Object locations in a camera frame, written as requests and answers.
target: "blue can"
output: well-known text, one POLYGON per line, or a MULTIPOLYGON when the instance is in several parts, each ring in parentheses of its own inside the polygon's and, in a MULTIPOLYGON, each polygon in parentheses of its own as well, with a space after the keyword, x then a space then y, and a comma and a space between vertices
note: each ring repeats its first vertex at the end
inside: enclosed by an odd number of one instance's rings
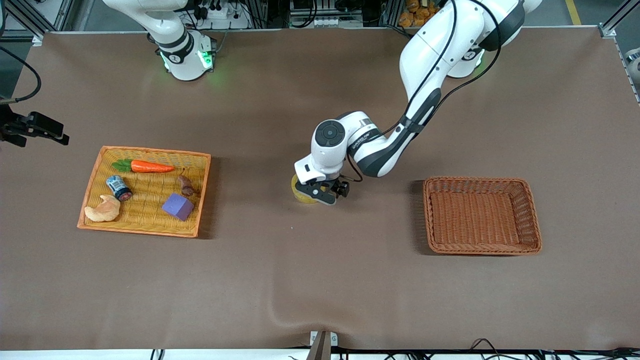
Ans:
POLYGON ((113 196, 120 201, 127 200, 133 195, 124 180, 119 175, 112 175, 107 179, 107 186, 113 192, 113 196))

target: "orange carrot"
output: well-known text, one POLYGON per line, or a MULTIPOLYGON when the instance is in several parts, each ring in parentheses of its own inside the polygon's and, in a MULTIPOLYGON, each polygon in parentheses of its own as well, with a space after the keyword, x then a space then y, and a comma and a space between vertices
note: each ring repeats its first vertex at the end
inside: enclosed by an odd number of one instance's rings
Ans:
POLYGON ((150 163, 142 160, 120 159, 111 164, 114 168, 122 172, 169 172, 175 169, 171 165, 150 163))

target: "wicker basket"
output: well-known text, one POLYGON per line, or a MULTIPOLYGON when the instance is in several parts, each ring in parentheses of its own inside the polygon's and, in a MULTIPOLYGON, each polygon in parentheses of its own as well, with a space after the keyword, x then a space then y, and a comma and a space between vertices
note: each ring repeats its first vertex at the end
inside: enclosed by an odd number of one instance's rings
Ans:
POLYGON ((432 177, 424 181, 431 250, 440 254, 532 255, 542 246, 522 179, 432 177))
POLYGON ((198 236, 210 164, 211 155, 200 152, 104 146, 93 166, 77 226, 89 230, 195 238, 198 236), (173 165, 175 170, 147 174, 119 172, 111 166, 119 159, 173 165), (180 173, 191 180, 195 190, 195 194, 189 197, 194 208, 186 221, 181 221, 162 210, 162 205, 169 195, 180 194, 180 184, 177 180, 180 173), (114 174, 122 176, 133 196, 121 203, 120 215, 114 221, 93 222, 84 215, 84 207, 94 208, 102 202, 100 195, 113 194, 107 187, 106 179, 114 174))

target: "table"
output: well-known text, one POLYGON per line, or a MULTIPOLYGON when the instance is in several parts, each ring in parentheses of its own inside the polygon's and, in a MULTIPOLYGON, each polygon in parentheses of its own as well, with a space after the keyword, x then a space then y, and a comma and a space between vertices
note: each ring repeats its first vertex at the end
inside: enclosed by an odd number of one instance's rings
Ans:
MULTIPOLYGON (((0 347, 291 347, 318 329, 351 348, 637 346, 640 108, 595 28, 524 29, 389 175, 334 207, 296 202, 318 122, 402 114, 405 43, 230 33, 215 72, 184 83, 144 35, 47 35, 28 58, 42 91, 13 108, 71 143, 2 145, 0 347), (76 229, 102 145, 211 153, 201 239, 76 229), (541 253, 431 253, 420 182, 436 175, 528 180, 541 253)), ((23 72, 18 93, 32 86, 23 72)))

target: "blue cube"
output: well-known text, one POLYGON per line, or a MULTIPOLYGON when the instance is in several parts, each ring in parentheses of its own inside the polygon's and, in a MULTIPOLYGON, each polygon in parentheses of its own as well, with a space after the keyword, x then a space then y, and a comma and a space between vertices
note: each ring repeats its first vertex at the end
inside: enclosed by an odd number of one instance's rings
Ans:
POLYGON ((173 193, 169 196, 169 199, 164 202, 164 205, 162 205, 162 210, 165 210, 173 217, 186 221, 189 214, 193 211, 193 204, 184 196, 173 193))

